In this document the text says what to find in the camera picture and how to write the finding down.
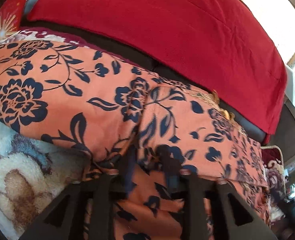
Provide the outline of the orange navy floral garment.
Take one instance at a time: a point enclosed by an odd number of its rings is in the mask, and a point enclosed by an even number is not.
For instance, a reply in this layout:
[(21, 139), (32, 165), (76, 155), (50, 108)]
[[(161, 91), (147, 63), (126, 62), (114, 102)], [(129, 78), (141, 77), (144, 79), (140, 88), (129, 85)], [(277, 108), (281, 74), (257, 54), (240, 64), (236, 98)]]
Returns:
[(137, 148), (134, 191), (118, 207), (118, 239), (177, 239), (181, 203), (165, 191), (164, 147), (181, 168), (226, 179), (269, 224), (259, 142), (215, 93), (160, 77), (91, 48), (45, 40), (0, 45), (0, 122), (75, 148), (98, 169), (115, 168)]

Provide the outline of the floral plush bed blanket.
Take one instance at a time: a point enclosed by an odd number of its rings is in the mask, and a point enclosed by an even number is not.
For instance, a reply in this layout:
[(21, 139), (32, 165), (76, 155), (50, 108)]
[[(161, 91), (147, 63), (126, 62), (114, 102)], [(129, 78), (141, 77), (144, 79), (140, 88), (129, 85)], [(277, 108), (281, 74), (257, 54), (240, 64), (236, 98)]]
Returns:
[(91, 157), (94, 65), (83, 38), (25, 28), (0, 41), (0, 239), (19, 239)]

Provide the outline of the red blanket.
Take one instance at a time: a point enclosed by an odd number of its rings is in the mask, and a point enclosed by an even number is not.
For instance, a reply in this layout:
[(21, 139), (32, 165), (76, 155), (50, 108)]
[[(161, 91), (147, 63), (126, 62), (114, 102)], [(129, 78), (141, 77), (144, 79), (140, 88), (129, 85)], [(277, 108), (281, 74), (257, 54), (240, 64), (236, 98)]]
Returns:
[(287, 82), (285, 66), (241, 0), (38, 0), (27, 18), (134, 47), (216, 90), (265, 133), (276, 131)]

